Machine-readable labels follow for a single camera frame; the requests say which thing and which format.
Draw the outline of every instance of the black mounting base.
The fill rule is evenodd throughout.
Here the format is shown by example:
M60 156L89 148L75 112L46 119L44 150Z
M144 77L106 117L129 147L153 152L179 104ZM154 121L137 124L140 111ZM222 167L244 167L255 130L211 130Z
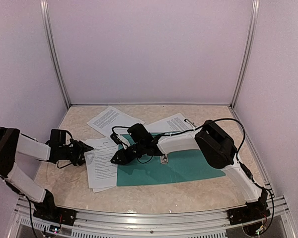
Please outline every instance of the black mounting base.
M244 206L244 207L229 209L227 214L229 218L229 223L231 225L236 225L236 224L256 221L256 220L265 218L265 216L269 217L270 211L267 205L262 210L256 209L254 207L249 208L247 206Z
M74 225L77 211L63 207L57 207L57 210L59 216L56 218L52 218L51 213L43 209L35 210L33 216L49 222L61 223L68 226Z

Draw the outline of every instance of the table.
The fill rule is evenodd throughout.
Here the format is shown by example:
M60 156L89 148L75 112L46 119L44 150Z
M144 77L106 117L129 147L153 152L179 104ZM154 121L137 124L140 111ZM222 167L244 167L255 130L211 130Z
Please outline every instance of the table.
M226 106L188 105L126 105L117 109L139 118L146 123L182 113L195 125L208 119L231 118ZM71 107L64 117L60 129L70 131L77 140L98 139L104 136L86 123L105 110L106 106ZM242 133L232 121L218 124L239 145ZM247 146L240 151L241 158L260 185L263 179ZM54 195L55 204L76 209L116 213L183 213L228 208L245 204L243 196L227 177L162 185L115 187L94 193L88 188L86 166L68 166L57 169L56 165L42 162L35 181Z

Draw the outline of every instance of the wooden table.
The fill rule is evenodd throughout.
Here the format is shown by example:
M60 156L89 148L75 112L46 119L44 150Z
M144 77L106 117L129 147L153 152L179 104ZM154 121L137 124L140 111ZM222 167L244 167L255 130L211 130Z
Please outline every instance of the wooden table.
M195 125L208 119L231 118L226 106L115 106L117 109L146 123L182 113ZM106 109L105 106L71 107L60 129L70 131L77 140L98 139L104 136L86 123ZM242 133L232 121L218 124L239 145ZM243 162L251 169L255 179L263 185L254 158L246 144L241 152ZM115 187L94 193L88 188L86 166L56 165L42 162L35 181L51 191L56 205L94 211L119 213L182 213L228 208L245 203L243 196L227 177L162 185Z

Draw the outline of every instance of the green mat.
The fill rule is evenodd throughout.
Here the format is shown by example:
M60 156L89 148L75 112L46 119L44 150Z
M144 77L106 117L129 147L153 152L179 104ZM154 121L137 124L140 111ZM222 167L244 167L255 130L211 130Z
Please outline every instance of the green mat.
M130 144L134 141L130 135L123 135ZM144 155L140 161L150 159ZM118 165L117 186L154 185L211 179L225 176L221 170L212 168L200 150L177 151L168 154L168 164L161 164L160 157L155 156L146 164L137 159L127 165Z

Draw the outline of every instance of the stack of paper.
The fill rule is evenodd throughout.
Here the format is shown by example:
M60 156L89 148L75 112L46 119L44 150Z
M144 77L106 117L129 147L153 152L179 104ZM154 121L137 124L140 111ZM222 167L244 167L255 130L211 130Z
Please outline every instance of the stack of paper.
M87 123L107 137L98 140L89 139L84 141L84 143L94 148L94 150L85 154L88 185L94 192L110 189L117 184L117 165L110 162L118 150L118 145L110 139L112 127L132 126L136 123L144 124L145 122L133 118L114 107L108 107ZM149 132L181 131L193 128L190 123L185 121L185 117L181 113L145 125L145 127ZM126 134L127 130L117 128L115 132Z
M94 192L100 192L116 186L117 165L110 162L118 150L118 145L108 138L86 140L94 150L85 153L88 186Z

